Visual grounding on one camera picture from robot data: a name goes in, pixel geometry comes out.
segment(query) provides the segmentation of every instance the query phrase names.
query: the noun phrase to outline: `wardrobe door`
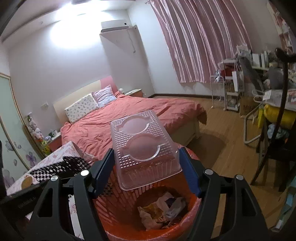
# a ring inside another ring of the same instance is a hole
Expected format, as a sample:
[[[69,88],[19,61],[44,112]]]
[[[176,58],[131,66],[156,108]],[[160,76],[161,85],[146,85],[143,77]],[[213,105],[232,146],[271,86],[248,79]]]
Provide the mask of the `wardrobe door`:
[[[8,189],[17,179],[19,179],[28,170],[21,162],[14,149],[12,148],[1,126],[0,141],[2,142],[2,173],[5,188]]]
[[[2,76],[0,76],[0,123],[11,145],[9,148],[16,152],[27,169],[41,161],[25,134],[26,129],[15,105],[10,80]],[[4,152],[5,148],[9,150],[6,142],[2,144]]]

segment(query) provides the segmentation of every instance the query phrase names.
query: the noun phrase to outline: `air conditioner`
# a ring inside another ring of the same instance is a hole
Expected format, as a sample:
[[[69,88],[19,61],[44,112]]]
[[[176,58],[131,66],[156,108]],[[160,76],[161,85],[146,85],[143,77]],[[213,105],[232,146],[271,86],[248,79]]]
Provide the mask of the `air conditioner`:
[[[101,25],[102,25],[101,33],[106,33],[106,32],[120,30],[120,29],[128,29],[128,23],[124,19],[101,22]]]

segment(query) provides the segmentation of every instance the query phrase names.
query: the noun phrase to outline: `floral fabric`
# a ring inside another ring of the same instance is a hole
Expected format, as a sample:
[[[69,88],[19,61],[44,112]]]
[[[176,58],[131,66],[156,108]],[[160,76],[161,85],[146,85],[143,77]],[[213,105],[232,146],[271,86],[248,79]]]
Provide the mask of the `floral fabric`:
[[[11,195],[22,189],[21,185],[23,180],[25,180],[26,177],[31,176],[29,172],[42,167],[52,165],[57,162],[61,162],[63,161],[64,156],[82,157],[89,164],[98,160],[97,157],[83,152],[74,142],[70,141],[67,144],[61,146],[59,149],[57,149],[55,152],[50,154],[48,157],[43,159],[41,162],[39,162],[36,166],[31,168],[29,171],[27,171],[20,179],[18,179],[15,183],[11,185],[11,187],[7,189],[7,195]],[[33,178],[33,183],[37,184],[38,181],[33,176],[31,177]]]
[[[74,124],[82,117],[86,116],[88,113],[98,109],[99,106],[92,94],[88,94],[76,101],[74,104],[70,105],[65,109],[66,115],[69,118],[71,124]]]
[[[109,104],[111,101],[116,100],[116,97],[112,92],[111,85],[108,85],[106,88],[101,89],[97,92],[92,92],[92,95],[100,108]]]

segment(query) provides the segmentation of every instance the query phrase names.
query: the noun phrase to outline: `metal screw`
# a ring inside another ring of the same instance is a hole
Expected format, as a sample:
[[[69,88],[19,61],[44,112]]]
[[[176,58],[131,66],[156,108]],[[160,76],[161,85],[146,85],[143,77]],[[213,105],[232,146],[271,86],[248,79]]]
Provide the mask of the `metal screw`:
[[[213,175],[213,170],[211,170],[211,169],[206,169],[205,170],[205,174],[207,174],[207,175]]]
[[[237,180],[242,181],[243,179],[244,179],[244,177],[242,175],[240,175],[240,174],[237,175]]]
[[[58,176],[52,176],[52,177],[50,178],[50,180],[53,181],[53,182],[55,182],[55,181],[58,180],[58,179],[59,179]]]
[[[89,174],[89,171],[88,170],[83,170],[81,171],[81,176],[87,176]]]

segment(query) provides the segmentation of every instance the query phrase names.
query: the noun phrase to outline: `pink duvet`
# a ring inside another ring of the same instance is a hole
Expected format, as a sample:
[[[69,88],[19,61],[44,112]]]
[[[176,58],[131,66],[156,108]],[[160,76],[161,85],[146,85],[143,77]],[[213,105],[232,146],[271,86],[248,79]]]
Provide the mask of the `pink duvet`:
[[[153,110],[167,132],[173,133],[188,121],[198,118],[206,124],[207,116],[202,106],[186,99],[145,99],[119,94],[117,99],[71,125],[61,128],[62,143],[76,143],[84,152],[102,159],[112,148],[110,122],[125,116]]]

